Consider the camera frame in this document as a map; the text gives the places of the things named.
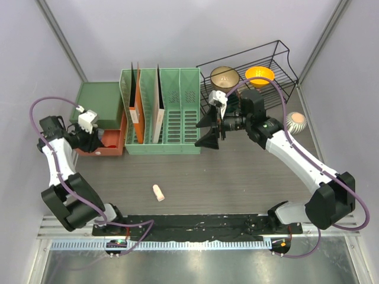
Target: brown bowl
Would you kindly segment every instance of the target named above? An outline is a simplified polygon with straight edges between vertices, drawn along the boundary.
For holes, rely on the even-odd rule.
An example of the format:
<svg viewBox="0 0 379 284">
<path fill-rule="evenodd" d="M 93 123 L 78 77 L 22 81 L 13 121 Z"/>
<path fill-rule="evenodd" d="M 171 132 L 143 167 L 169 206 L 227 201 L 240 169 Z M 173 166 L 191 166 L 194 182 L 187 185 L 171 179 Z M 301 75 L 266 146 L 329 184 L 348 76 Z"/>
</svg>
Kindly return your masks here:
<svg viewBox="0 0 379 284">
<path fill-rule="evenodd" d="M 216 91 L 228 93 L 239 82 L 239 74 L 231 67 L 217 67 L 211 72 L 211 84 Z"/>
</svg>

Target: white ribbed object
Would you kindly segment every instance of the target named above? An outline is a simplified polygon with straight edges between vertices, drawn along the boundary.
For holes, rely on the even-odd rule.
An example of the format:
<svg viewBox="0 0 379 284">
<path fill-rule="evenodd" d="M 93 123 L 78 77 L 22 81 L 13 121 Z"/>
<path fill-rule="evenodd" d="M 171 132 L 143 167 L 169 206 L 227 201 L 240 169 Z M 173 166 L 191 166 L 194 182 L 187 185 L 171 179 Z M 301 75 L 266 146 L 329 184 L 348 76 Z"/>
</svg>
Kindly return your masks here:
<svg viewBox="0 0 379 284">
<path fill-rule="evenodd" d="M 296 135 L 307 127 L 306 117 L 299 112 L 291 112 L 287 115 L 286 122 L 288 132 Z"/>
</svg>

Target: book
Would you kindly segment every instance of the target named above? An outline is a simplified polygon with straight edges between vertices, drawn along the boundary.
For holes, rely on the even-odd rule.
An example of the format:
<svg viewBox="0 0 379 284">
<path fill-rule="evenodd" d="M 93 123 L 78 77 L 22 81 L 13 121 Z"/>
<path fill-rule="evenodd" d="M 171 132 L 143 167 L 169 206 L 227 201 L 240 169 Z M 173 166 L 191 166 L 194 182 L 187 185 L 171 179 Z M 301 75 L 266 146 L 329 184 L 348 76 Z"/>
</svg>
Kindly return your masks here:
<svg viewBox="0 0 379 284">
<path fill-rule="evenodd" d="M 162 129 L 163 116 L 165 114 L 165 107 L 163 106 L 162 88 L 160 86 L 159 66 L 155 74 L 155 89 L 153 101 L 153 117 L 152 117 L 152 143 L 159 142 L 160 130 Z"/>
<path fill-rule="evenodd" d="M 138 143 L 143 144 L 144 115 L 140 91 L 140 74 L 141 70 L 139 68 L 139 64 L 137 65 L 137 72 L 133 70 L 132 66 L 129 110 L 131 121 L 133 122 L 134 129 L 136 130 Z"/>
</svg>

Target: gray floor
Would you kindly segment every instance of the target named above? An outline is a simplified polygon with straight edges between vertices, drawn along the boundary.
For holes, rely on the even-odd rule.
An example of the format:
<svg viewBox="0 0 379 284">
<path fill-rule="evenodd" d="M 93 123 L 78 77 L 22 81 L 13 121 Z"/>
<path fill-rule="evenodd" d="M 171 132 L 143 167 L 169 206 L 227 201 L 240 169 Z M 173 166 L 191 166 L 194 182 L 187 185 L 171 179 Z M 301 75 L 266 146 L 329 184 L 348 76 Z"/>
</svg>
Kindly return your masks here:
<svg viewBox="0 0 379 284">
<path fill-rule="evenodd" d="M 302 254 L 317 238 L 293 239 Z M 358 284 L 344 238 L 323 238 L 318 251 L 301 260 L 281 259 L 266 250 L 136 251 L 101 259 L 103 251 L 51 251 L 43 284 Z"/>
<path fill-rule="evenodd" d="M 288 112 L 303 112 L 294 91 Z M 269 115 L 282 120 L 281 107 Z M 296 139 L 316 154 L 309 129 Z M 123 214 L 261 213 L 284 200 L 310 194 L 280 160 L 250 141 L 244 131 L 227 133 L 220 150 L 200 155 L 80 157 L 77 170 L 106 203 Z M 165 200 L 158 202 L 158 184 Z"/>
</svg>

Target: black metal shelf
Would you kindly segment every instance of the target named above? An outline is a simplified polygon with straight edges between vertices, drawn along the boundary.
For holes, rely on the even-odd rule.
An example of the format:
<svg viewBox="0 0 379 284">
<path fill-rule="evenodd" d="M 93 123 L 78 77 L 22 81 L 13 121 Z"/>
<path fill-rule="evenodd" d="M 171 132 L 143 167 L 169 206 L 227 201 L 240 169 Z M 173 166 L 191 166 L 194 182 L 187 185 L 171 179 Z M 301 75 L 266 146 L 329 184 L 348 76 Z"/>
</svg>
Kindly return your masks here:
<svg viewBox="0 0 379 284">
<path fill-rule="evenodd" d="M 230 66 L 230 62 L 233 61 L 232 57 L 237 57 L 237 56 L 250 57 L 250 53 L 252 57 L 254 53 L 267 54 L 267 52 L 265 52 L 265 50 L 262 50 L 262 49 L 269 50 L 270 48 L 272 48 L 274 51 L 272 54 L 270 53 L 270 55 L 268 56 L 264 56 L 263 58 L 254 60 L 249 63 L 242 64 L 237 67 Z M 216 63 L 218 66 L 230 66 L 238 72 L 240 76 L 240 81 L 245 79 L 245 72 L 253 66 L 264 66 L 264 67 L 270 68 L 275 73 L 274 81 L 278 84 L 278 86 L 282 90 L 283 95 L 284 95 L 284 100 L 287 103 L 289 98 L 292 95 L 293 90 L 296 87 L 296 84 L 298 83 L 298 77 L 290 65 L 289 53 L 290 53 L 290 49 L 281 40 L 276 40 L 271 43 L 263 44 L 261 46 L 254 47 L 252 49 L 245 50 L 242 52 L 238 52 L 230 56 L 222 57 L 217 60 L 212 60 L 210 62 L 203 63 L 201 65 L 198 65 L 197 67 L 204 68 L 205 66 L 210 65 L 211 63 Z M 278 61 L 286 62 L 287 66 L 285 67 L 280 66 L 278 64 Z M 201 83 L 201 86 L 200 86 L 200 92 L 201 92 L 200 107 L 201 107 L 201 112 L 205 114 L 206 111 L 208 110 L 208 95 L 213 90 L 213 87 L 211 85 L 211 77 L 210 76 L 205 77 L 203 74 L 203 71 L 201 72 L 201 75 L 203 77 L 203 82 Z M 254 89 L 254 87 L 250 83 L 246 83 L 245 85 L 241 86 L 238 89 L 238 91 L 241 93 L 241 91 L 247 88 Z M 281 104 L 279 94 L 277 94 L 277 91 L 271 84 L 268 84 L 257 90 L 260 91 L 261 95 L 265 99 L 266 109 L 273 108 Z"/>
</svg>

